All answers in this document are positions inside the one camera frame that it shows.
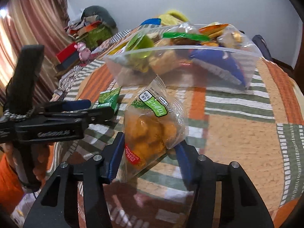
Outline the green jelly cup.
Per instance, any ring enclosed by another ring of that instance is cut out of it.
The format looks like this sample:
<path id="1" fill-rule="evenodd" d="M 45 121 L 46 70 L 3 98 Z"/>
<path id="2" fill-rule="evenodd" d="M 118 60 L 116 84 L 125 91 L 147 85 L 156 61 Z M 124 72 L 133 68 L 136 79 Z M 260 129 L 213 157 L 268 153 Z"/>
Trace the green jelly cup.
<path id="1" fill-rule="evenodd" d="M 146 33 L 139 32 L 127 43 L 125 51 L 137 51 L 141 49 L 152 48 L 153 46 L 153 40 Z M 128 54 L 127 65 L 133 70 L 145 73 L 149 69 L 147 57 L 150 54 L 151 51 L 141 51 L 138 53 Z"/>

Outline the green snack packet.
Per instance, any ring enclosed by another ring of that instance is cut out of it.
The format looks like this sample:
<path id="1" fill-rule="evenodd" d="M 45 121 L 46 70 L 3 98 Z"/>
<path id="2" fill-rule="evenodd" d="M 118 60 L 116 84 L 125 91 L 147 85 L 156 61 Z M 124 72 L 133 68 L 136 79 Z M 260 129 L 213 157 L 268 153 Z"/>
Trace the green snack packet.
<path id="1" fill-rule="evenodd" d="M 114 114 L 118 109 L 118 99 L 120 96 L 121 86 L 118 88 L 112 89 L 110 91 L 101 92 L 96 106 L 96 109 L 105 108 L 112 114 Z"/>

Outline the striped brown curtain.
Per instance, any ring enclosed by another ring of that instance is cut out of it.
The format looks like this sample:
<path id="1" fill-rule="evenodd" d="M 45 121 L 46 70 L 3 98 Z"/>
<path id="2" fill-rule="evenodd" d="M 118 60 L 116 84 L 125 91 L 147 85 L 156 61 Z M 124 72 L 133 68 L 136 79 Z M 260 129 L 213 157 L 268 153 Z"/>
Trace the striped brown curtain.
<path id="1" fill-rule="evenodd" d="M 67 0 L 9 0 L 1 17 L 1 99 L 14 74 L 24 45 L 44 45 L 44 60 L 34 91 L 34 102 L 47 102 L 58 87 L 55 56 L 71 43 L 65 32 Z"/>

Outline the patchwork striped bedspread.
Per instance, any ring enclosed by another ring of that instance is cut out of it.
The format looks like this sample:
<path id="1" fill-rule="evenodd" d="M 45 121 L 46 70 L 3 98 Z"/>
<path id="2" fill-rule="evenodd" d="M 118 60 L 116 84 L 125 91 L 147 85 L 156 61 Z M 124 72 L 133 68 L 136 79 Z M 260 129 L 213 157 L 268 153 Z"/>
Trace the patchwork striped bedspread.
<path id="1" fill-rule="evenodd" d="M 303 193 L 303 95 L 276 64 L 261 59 L 245 94 L 169 89 L 187 110 L 187 143 L 215 162 L 237 161 L 259 191 L 275 227 Z M 105 186 L 114 227 L 183 227 L 193 195 L 173 155 L 130 182 Z"/>

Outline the colourful yellow blanket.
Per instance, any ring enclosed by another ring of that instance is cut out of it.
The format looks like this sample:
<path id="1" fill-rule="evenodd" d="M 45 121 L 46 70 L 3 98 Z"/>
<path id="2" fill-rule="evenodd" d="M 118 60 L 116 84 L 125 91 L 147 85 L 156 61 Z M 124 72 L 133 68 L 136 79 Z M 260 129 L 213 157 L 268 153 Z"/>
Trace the colourful yellow blanket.
<path id="1" fill-rule="evenodd" d="M 151 19 L 147 19 L 140 25 L 161 25 L 161 26 L 174 26 L 185 23 L 189 19 L 177 10 L 169 10 L 164 14 Z"/>

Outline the red black box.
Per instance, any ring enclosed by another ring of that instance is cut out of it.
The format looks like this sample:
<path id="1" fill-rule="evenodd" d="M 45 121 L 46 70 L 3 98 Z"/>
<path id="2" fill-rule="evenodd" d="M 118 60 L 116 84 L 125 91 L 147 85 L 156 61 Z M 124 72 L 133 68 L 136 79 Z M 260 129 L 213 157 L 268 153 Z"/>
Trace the red black box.
<path id="1" fill-rule="evenodd" d="M 79 59 L 76 46 L 76 43 L 73 42 L 56 54 L 58 64 L 55 68 L 58 72 L 67 70 L 69 66 Z"/>

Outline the clear plastic storage bin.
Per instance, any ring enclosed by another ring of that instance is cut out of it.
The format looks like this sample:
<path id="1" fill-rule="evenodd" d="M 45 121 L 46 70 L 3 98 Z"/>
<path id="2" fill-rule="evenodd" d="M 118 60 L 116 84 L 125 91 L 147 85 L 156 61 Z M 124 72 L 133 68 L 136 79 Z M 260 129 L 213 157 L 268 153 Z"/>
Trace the clear plastic storage bin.
<path id="1" fill-rule="evenodd" d="M 257 63 L 262 58 L 258 47 L 232 25 L 228 25 L 217 38 L 219 47 L 203 46 L 200 44 L 201 41 L 192 43 L 187 38 L 179 38 L 175 43 L 168 37 L 171 33 L 198 33 L 200 27 L 200 24 L 192 25 L 189 22 L 177 26 L 140 26 L 136 32 L 131 33 L 106 54 L 104 61 L 121 86 L 148 85 L 159 76 L 166 86 L 202 87 L 228 93 L 246 92 L 253 80 Z M 127 43 L 139 32 L 146 33 L 153 40 L 154 46 L 137 51 L 125 51 Z M 189 54 L 194 49 L 230 52 L 244 71 L 246 87 L 231 84 L 193 63 Z M 141 51 L 151 51 L 147 57 L 149 69 L 145 73 L 133 70 L 127 65 L 127 55 Z"/>

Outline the clothes pile with green bag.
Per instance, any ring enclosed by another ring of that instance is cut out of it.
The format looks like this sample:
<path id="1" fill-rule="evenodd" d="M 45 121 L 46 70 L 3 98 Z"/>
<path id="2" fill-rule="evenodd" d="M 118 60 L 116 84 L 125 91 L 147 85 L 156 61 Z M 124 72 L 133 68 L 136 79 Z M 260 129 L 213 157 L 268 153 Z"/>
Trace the clothes pile with green bag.
<path id="1" fill-rule="evenodd" d="M 102 6 L 89 6 L 74 20 L 68 22 L 66 33 L 74 42 L 83 42 L 89 49 L 95 49 L 113 36 L 116 22 Z"/>

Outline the grey backpack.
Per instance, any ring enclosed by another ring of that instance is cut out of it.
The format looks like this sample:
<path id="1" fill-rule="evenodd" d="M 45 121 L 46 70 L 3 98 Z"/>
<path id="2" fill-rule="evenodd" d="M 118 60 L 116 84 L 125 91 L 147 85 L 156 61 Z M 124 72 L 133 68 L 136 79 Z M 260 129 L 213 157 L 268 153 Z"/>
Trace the grey backpack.
<path id="1" fill-rule="evenodd" d="M 261 35 L 255 35 L 252 39 L 255 45 L 259 48 L 263 57 L 268 61 L 273 61 L 269 48 L 267 47 L 266 41 Z"/>

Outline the pink plush toy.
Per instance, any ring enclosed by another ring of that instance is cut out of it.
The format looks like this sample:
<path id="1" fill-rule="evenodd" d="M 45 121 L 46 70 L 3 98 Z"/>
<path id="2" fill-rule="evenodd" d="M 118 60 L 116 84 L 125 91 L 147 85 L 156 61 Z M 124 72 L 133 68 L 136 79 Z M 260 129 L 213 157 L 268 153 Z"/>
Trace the pink plush toy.
<path id="1" fill-rule="evenodd" d="M 74 48 L 78 51 L 80 61 L 86 62 L 90 59 L 91 51 L 87 48 L 83 42 L 78 42 L 74 45 Z"/>

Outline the blue snack bag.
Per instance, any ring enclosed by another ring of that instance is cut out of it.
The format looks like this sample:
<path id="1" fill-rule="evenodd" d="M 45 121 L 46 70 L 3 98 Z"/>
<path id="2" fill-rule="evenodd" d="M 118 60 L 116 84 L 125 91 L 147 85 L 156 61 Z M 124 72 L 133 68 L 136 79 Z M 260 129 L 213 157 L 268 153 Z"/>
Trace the blue snack bag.
<path id="1" fill-rule="evenodd" d="M 246 87 L 247 81 L 245 80 L 244 71 L 230 52 L 212 49 L 194 49 L 190 52 L 189 58 L 193 63 L 213 75 L 231 84 Z"/>

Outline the orange cracker pack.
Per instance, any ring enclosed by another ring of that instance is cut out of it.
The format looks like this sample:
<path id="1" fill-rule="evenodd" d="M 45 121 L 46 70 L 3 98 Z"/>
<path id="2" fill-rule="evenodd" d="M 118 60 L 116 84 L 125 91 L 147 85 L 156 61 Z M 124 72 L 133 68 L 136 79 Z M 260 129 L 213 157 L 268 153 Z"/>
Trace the orange cracker pack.
<path id="1" fill-rule="evenodd" d="M 228 26 L 229 24 L 219 24 L 219 23 L 213 23 L 209 24 L 205 27 L 200 28 L 198 31 L 202 35 L 208 36 L 209 41 L 208 42 L 201 42 L 200 44 L 203 46 L 211 46 L 211 47 L 219 47 L 219 44 L 217 42 L 217 38 L 220 37 L 224 29 Z"/>

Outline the orange buns clear bag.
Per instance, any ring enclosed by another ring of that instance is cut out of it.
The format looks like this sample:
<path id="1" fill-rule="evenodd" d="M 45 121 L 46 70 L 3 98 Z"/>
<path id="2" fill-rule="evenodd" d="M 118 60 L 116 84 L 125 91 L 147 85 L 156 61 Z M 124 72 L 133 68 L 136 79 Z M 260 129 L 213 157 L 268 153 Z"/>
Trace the orange buns clear bag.
<path id="1" fill-rule="evenodd" d="M 125 152 L 122 182 L 127 182 L 183 141 L 188 118 L 179 99 L 157 76 L 134 98 L 124 114 Z"/>

